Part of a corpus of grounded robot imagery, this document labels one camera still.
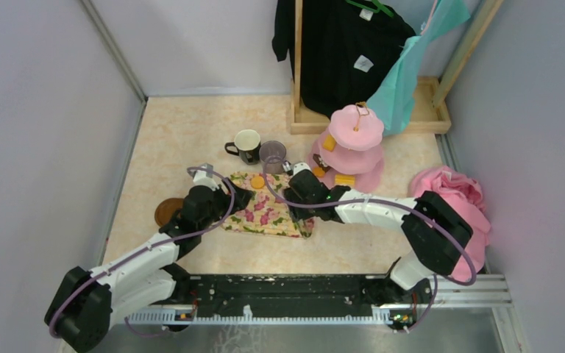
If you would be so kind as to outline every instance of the black t-shirt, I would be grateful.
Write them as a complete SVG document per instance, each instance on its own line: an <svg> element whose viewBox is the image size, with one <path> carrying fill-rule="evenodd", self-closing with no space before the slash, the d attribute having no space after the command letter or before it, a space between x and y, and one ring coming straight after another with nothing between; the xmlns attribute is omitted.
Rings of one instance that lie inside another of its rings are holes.
<svg viewBox="0 0 565 353"><path fill-rule="evenodd" d="M366 101L379 88L414 30L388 7L367 11L345 0L307 0L302 7L302 80L305 105L328 118L348 104ZM287 51L294 70L295 1L279 0L272 47L278 61Z"/></svg>

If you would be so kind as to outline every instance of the mug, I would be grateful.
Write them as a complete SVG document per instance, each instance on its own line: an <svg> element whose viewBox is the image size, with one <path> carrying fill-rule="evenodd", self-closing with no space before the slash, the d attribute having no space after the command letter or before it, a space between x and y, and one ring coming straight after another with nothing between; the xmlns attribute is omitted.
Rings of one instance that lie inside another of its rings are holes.
<svg viewBox="0 0 565 353"><path fill-rule="evenodd" d="M248 165L259 163L259 150L261 148L261 136L254 130L241 130L235 135L233 142L226 143L226 153L239 156Z"/></svg>

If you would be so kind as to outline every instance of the pink cloth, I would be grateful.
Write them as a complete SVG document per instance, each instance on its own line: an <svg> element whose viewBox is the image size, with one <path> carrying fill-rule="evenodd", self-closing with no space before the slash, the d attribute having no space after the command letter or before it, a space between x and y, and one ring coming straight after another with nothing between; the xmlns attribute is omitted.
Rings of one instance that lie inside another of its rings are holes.
<svg viewBox="0 0 565 353"><path fill-rule="evenodd" d="M488 245L488 232L491 230L491 224L483 214L486 206L480 183L450 167L442 166L417 174L408 192L412 197L419 197L426 190L440 195L473 228L473 236L464 250L473 260L475 270L479 271L484 266L484 248ZM460 281L470 279L471 270L464 258L460 257L452 277Z"/></svg>

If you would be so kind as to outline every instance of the white tag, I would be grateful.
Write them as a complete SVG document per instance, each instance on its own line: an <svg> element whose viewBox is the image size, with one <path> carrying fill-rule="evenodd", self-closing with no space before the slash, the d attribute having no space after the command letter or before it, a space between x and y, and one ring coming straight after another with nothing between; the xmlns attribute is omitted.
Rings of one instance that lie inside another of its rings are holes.
<svg viewBox="0 0 565 353"><path fill-rule="evenodd" d="M367 9L360 11L360 18L362 18L363 20L371 21L373 15L374 13Z"/></svg>
<svg viewBox="0 0 565 353"><path fill-rule="evenodd" d="M357 68L362 72L367 72L369 71L370 68L372 68L373 65L374 63L372 63L371 60L367 59L364 55L361 55L358 57L358 59L356 59L356 63L354 63L354 68Z"/></svg>

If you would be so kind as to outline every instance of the cup handle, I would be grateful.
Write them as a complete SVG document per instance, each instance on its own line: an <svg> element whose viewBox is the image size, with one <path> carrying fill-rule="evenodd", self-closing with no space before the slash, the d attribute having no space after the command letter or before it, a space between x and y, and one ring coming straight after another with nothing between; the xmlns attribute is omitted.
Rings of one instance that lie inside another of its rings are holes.
<svg viewBox="0 0 565 353"><path fill-rule="evenodd" d="M234 148L235 148L235 151L229 150L229 149L228 149L229 147L234 147ZM226 153L232 154L233 156L238 156L238 155L239 155L239 149L237 148L237 146L235 146L235 143L234 143L234 142L227 142L227 143L224 145L224 150L226 150Z"/></svg>

